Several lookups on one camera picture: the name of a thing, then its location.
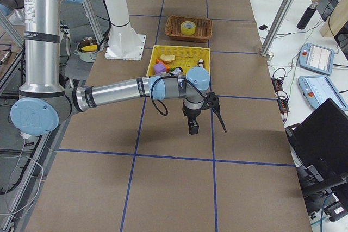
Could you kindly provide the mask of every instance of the white stand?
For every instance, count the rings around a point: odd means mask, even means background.
[[[138,35],[129,21],[126,0],[105,0],[112,28],[105,58],[141,60],[146,36]]]

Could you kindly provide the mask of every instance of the white label sticker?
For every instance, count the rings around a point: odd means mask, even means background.
[[[339,208],[335,209],[336,214],[340,214],[343,211],[344,211],[344,209],[341,206]]]
[[[24,0],[25,23],[36,23],[36,0]]]

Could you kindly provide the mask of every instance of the wicker basket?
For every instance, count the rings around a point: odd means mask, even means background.
[[[181,23],[191,21],[196,24],[196,32],[193,35],[181,33]],[[206,18],[170,16],[165,27],[165,34],[173,40],[205,43],[212,36],[212,21]]]
[[[180,66],[186,74],[192,67],[198,66],[199,59],[203,59],[204,68],[210,73],[210,48],[189,47],[189,46],[153,46],[150,63],[147,69],[147,76],[153,76],[153,66],[156,59],[162,54],[175,55],[175,61],[169,64],[170,67]]]

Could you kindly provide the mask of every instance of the black bottle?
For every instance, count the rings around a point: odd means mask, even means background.
[[[314,12],[316,11],[317,5],[318,5],[317,2],[312,2],[312,4],[309,7],[307,7],[307,9],[304,12],[303,16],[301,17],[299,23],[297,24],[298,29],[304,29],[306,27],[309,20],[312,18]]]

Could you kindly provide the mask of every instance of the blue tablet device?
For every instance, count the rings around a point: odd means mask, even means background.
[[[328,76],[300,76],[299,85],[303,95],[314,109],[331,98],[338,107],[348,111],[347,103]]]
[[[306,43],[301,48],[299,63],[303,68],[330,75],[332,72],[334,54],[335,51],[332,49]]]

